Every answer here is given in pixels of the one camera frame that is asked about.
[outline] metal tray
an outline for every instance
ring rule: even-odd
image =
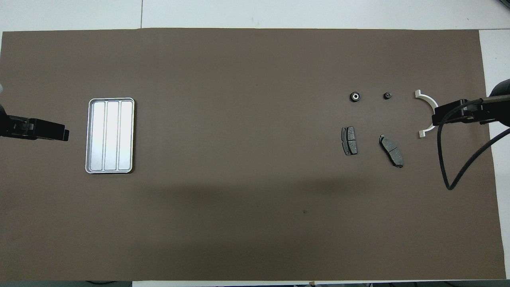
[[[89,174],[129,173],[133,168],[135,101],[91,99],[85,170]]]

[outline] brown table surface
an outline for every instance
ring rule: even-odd
[[[504,278],[491,152],[448,191],[430,106],[485,93],[477,31],[4,32],[0,280]],[[358,91],[362,99],[349,101]],[[390,100],[383,93],[393,94]],[[134,171],[84,170],[92,98],[136,100]],[[346,156],[343,126],[359,154]],[[400,148],[393,167],[379,146]],[[447,125],[452,178],[489,139]]]

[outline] curved brake pad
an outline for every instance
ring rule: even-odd
[[[346,155],[354,155],[358,153],[356,146],[356,136],[354,134],[354,127],[342,128],[342,147]]]
[[[390,139],[388,139],[383,134],[379,138],[379,143],[381,144],[382,148],[390,158],[391,162],[393,163],[393,166],[403,168],[404,161],[402,159],[402,154],[400,153],[400,150],[398,149],[397,145],[394,144]]]

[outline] small round bearing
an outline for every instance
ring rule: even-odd
[[[351,97],[351,101],[353,101],[353,102],[357,102],[361,98],[360,93],[358,93],[358,92],[352,92],[350,97]]]

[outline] white curved handle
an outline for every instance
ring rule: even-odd
[[[433,98],[425,95],[425,94],[422,94],[421,93],[421,90],[416,90],[415,91],[415,98],[417,99],[422,99],[424,101],[426,101],[431,107],[432,107],[432,113],[434,112],[434,109],[438,107],[438,103],[436,103],[436,101],[434,101]],[[420,138],[424,137],[425,136],[425,133],[432,130],[434,128],[434,125],[433,124],[430,124],[430,126],[424,130],[421,130],[421,131],[418,131],[418,134],[420,135]]]

